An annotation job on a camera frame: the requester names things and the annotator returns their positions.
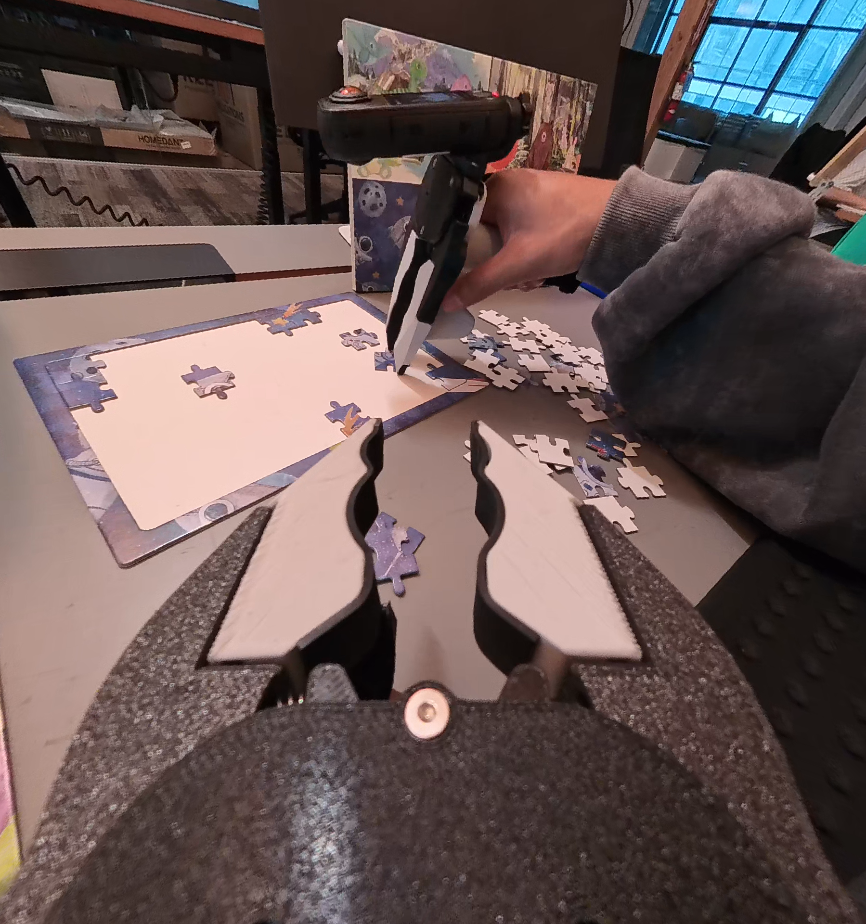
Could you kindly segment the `flat cardboard box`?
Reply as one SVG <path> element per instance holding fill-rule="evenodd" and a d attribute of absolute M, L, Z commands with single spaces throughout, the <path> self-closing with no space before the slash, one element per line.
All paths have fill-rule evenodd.
<path fill-rule="evenodd" d="M 166 135 L 69 122 L 19 119 L 9 115 L 0 115 L 0 138 L 205 157 L 213 157 L 219 153 L 218 145 L 205 132 L 201 136 Z"/>

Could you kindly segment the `person's right forearm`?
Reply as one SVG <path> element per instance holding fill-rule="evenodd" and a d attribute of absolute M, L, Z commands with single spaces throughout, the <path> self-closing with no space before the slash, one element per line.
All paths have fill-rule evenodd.
<path fill-rule="evenodd" d="M 613 392 L 764 525 L 866 574 L 866 267 L 809 239 L 813 203 L 717 172 L 630 168 L 580 268 Z"/>

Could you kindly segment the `dark perforated panel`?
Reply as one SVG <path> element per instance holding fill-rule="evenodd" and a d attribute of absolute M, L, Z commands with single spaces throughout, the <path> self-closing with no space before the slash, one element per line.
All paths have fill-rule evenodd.
<path fill-rule="evenodd" d="M 698 604 L 782 743 L 844 883 L 866 872 L 866 577 L 758 539 Z"/>

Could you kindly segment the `dark grey desk flap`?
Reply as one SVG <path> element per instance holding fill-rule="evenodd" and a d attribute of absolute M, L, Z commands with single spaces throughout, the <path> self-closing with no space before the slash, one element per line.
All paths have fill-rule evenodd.
<path fill-rule="evenodd" d="M 0 249 L 0 294 L 204 280 L 235 280 L 210 244 Z"/>

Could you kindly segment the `blue white puzzle piece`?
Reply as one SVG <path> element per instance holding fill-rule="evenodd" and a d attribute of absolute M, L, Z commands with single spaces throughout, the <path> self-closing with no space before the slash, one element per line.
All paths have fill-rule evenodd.
<path fill-rule="evenodd" d="M 436 365 L 427 362 L 427 378 L 454 394 L 472 394 L 490 385 L 486 377 L 468 367 L 455 364 Z"/>

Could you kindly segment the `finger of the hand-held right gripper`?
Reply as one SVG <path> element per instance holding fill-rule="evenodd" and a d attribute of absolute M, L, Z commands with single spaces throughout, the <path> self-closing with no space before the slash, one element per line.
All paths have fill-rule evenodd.
<path fill-rule="evenodd" d="M 423 298 L 423 302 L 420 306 L 420 311 L 418 318 L 420 320 L 419 326 L 419 335 L 416 339 L 419 342 L 418 349 L 422 345 L 423 341 L 427 338 L 427 335 L 430 333 L 432 326 L 439 315 L 439 310 L 443 301 L 443 298 L 446 294 L 447 289 L 450 287 L 449 283 L 443 283 L 440 280 L 441 277 L 441 267 L 437 266 L 433 261 L 431 261 L 431 276 L 427 286 L 427 292 Z M 408 366 L 413 362 L 414 357 L 397 357 L 397 363 L 399 365 Z"/>
<path fill-rule="evenodd" d="M 410 233 L 397 271 L 386 336 L 393 357 L 413 357 L 418 349 L 418 314 L 431 276 L 430 247 Z"/>

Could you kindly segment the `purple grey puzzle piece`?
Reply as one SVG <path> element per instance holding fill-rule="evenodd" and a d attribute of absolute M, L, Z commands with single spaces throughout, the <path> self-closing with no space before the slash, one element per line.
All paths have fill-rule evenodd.
<path fill-rule="evenodd" d="M 222 371 L 219 367 L 201 368 L 196 364 L 191 370 L 181 376 L 186 385 L 193 387 L 198 398 L 216 397 L 226 400 L 227 392 L 235 387 L 235 374 Z"/>

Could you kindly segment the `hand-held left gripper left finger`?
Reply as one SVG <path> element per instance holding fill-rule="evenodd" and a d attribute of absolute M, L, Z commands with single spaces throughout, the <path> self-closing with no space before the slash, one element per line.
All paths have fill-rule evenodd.
<path fill-rule="evenodd" d="M 365 535 L 378 513 L 383 450 L 383 423 L 369 419 L 278 495 L 209 664 L 304 653 L 368 605 L 375 573 Z"/>

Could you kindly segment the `grey desk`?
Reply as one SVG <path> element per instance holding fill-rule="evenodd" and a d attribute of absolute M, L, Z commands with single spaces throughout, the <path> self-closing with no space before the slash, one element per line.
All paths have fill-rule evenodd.
<path fill-rule="evenodd" d="M 4 228 L 0 249 L 125 247 L 205 241 L 235 283 L 0 301 L 0 679 L 23 844 L 70 738 L 99 685 L 145 621 L 239 525 L 234 515 L 121 569 L 82 502 L 16 358 L 333 295 L 349 289 L 349 248 L 330 226 Z M 484 532 L 462 459 L 472 421 L 504 437 L 587 429 L 549 389 L 488 388 L 387 441 L 381 508 L 420 530 L 420 573 L 391 596 L 398 619 L 396 681 L 433 679 L 466 699 L 490 699 L 503 677 L 473 638 L 474 565 Z"/>

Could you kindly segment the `illustrated puzzle box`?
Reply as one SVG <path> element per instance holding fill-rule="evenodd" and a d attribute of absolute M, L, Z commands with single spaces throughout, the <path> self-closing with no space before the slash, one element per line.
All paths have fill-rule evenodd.
<path fill-rule="evenodd" d="M 576 173 L 597 85 L 352 18 L 339 46 L 344 82 L 371 95 L 481 91 L 518 96 L 533 106 L 531 128 L 492 174 L 531 168 Z M 391 291 L 430 155 L 382 157 L 348 167 L 353 287 Z"/>

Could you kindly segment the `person's right hand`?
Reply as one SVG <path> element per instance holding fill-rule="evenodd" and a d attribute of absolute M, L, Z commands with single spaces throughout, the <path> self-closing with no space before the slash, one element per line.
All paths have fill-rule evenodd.
<path fill-rule="evenodd" d="M 442 309 L 456 312 L 502 290 L 575 272 L 615 186 L 615 180 L 531 169 L 493 175 L 482 221 L 496 227 L 501 248 L 457 280 Z"/>

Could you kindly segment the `black metal shelving rack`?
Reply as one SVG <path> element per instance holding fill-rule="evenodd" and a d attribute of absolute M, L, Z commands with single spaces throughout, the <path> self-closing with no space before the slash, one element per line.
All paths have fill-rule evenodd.
<path fill-rule="evenodd" d="M 347 191 L 321 202 L 320 168 L 329 161 L 316 131 L 302 118 L 276 119 L 280 99 L 251 9 L 228 2 L 0 2 L 0 48 L 254 88 L 263 158 L 259 218 L 286 221 L 277 147 L 277 128 L 286 126 L 300 131 L 303 158 L 304 207 L 291 219 L 349 219 Z"/>

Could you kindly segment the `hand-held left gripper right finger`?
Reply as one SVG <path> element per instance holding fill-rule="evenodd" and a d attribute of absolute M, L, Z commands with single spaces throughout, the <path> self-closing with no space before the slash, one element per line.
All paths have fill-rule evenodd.
<path fill-rule="evenodd" d="M 484 422 L 471 428 L 477 560 L 473 633 L 509 677 L 532 665 L 557 695 L 580 664 L 639 664 L 620 582 L 597 547 L 603 519 L 540 474 Z"/>

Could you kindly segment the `blue framed puzzle board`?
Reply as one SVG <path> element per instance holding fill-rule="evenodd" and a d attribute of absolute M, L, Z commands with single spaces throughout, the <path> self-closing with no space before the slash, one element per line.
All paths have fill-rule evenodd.
<path fill-rule="evenodd" d="M 423 344 L 404 375 L 376 372 L 384 314 L 355 294 L 300 303 L 321 314 L 292 336 L 255 319 L 260 308 L 181 327 L 14 361 L 69 474 L 120 567 L 129 567 L 281 490 L 346 437 L 325 413 L 354 402 L 389 436 L 470 394 L 427 378 L 427 362 L 457 363 Z M 378 335 L 358 351 L 339 335 Z M 70 410 L 46 364 L 101 357 L 102 413 Z M 192 365 L 235 374 L 226 400 L 198 398 L 181 376 Z"/>

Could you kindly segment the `large window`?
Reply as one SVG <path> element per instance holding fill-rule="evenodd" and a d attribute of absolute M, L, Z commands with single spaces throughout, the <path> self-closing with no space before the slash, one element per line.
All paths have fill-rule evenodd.
<path fill-rule="evenodd" d="M 802 127 L 866 30 L 866 1 L 718 1 L 682 103 Z"/>

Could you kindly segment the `brown cardboard box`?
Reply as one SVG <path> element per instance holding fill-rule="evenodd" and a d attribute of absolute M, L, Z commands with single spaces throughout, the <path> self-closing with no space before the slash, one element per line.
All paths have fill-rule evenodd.
<path fill-rule="evenodd" d="M 263 166 L 257 90 L 195 77 L 177 78 L 173 110 L 181 117 L 218 124 L 221 150 L 247 167 Z"/>

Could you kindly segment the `pile of jigsaw puzzle pieces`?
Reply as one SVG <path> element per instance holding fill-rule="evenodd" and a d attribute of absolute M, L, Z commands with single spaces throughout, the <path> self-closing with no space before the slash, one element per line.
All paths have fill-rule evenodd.
<path fill-rule="evenodd" d="M 667 493 L 663 479 L 638 461 L 641 444 L 609 388 L 602 352 L 579 346 L 536 319 L 513 321 L 483 309 L 477 320 L 485 329 L 473 329 L 461 339 L 469 354 L 467 367 L 508 390 L 542 385 L 564 398 L 587 427 L 572 440 L 514 434 L 517 451 L 546 475 L 573 475 L 588 505 L 622 532 L 635 534 L 630 503 L 662 499 Z"/>

